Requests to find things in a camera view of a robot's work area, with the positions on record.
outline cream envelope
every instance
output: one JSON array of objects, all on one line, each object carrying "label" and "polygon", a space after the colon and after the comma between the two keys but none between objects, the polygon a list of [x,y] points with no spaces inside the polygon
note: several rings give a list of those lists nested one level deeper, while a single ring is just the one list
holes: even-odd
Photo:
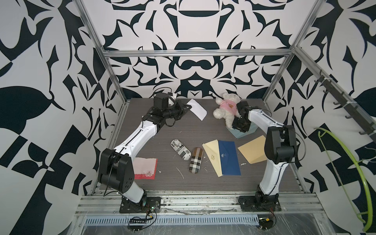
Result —
[{"label": "cream envelope", "polygon": [[267,157],[264,152],[265,137],[262,135],[238,149],[249,162],[249,164],[265,161]]},{"label": "cream envelope", "polygon": [[221,167],[221,159],[219,156],[218,140],[213,140],[206,144],[203,144],[202,147],[205,149],[205,152],[211,164],[213,165],[214,170],[217,173],[218,177],[222,176],[222,167]]}]

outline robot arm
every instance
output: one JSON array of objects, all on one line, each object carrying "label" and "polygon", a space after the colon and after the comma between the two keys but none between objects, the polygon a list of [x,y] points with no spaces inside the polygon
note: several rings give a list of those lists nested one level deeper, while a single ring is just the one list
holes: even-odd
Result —
[{"label": "robot arm", "polygon": [[295,130],[266,115],[259,107],[250,107],[246,101],[237,104],[240,118],[235,118],[233,128],[246,132],[254,122],[266,133],[264,151],[267,165],[259,185],[258,202],[273,202],[278,199],[279,183],[288,163],[297,156]]},{"label": "robot arm", "polygon": [[156,94],[153,107],[143,116],[137,129],[113,150],[105,149],[101,154],[98,182],[119,191],[140,206],[145,206],[146,194],[134,182],[132,161],[146,142],[166,124],[166,119],[173,118],[175,123],[191,109],[190,105],[173,99],[173,105],[168,106],[169,99],[168,94]]}]

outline black and white patterned wall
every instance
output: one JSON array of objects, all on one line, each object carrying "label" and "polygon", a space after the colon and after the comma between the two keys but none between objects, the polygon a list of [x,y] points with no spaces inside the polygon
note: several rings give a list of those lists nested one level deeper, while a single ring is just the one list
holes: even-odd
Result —
[{"label": "black and white patterned wall", "polygon": [[224,92],[262,98],[283,56],[111,58],[127,98],[174,92],[180,98],[212,99]]},{"label": "black and white patterned wall", "polygon": [[[328,0],[301,44],[305,50],[373,118],[376,117],[376,2],[374,0]],[[362,160],[362,169],[376,208],[376,144],[336,100],[325,94],[316,77],[294,57],[273,95],[267,101],[273,117],[293,124],[307,144],[307,156],[296,165],[307,188],[317,193],[325,212],[338,232],[362,234],[363,223],[335,175],[334,168],[318,138],[322,127],[333,132]],[[328,134],[322,137],[357,212],[367,211],[362,181],[352,160]],[[302,156],[304,147],[299,147]],[[376,232],[376,222],[368,232]]]},{"label": "black and white patterned wall", "polygon": [[[314,0],[84,0],[106,50],[289,48]],[[127,98],[262,98],[282,56],[112,58]]]},{"label": "black and white patterned wall", "polygon": [[0,2],[1,234],[64,234],[121,107],[71,0]]}]

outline teddy bear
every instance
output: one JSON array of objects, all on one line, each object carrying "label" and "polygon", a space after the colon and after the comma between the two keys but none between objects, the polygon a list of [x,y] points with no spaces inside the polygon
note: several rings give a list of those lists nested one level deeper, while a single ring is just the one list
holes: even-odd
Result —
[{"label": "teddy bear", "polygon": [[219,105],[219,108],[214,110],[213,115],[216,119],[224,118],[226,121],[226,126],[232,129],[232,122],[234,121],[234,116],[240,117],[236,104],[240,102],[240,97],[236,94],[224,93],[224,100],[220,97],[215,98],[215,102]]}]

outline pink shirt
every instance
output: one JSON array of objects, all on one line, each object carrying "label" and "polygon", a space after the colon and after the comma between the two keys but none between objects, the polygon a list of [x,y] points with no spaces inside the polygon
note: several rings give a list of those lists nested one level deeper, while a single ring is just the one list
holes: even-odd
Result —
[{"label": "pink shirt", "polygon": [[229,111],[232,115],[235,115],[237,110],[236,103],[231,100],[224,100],[219,107]]}]

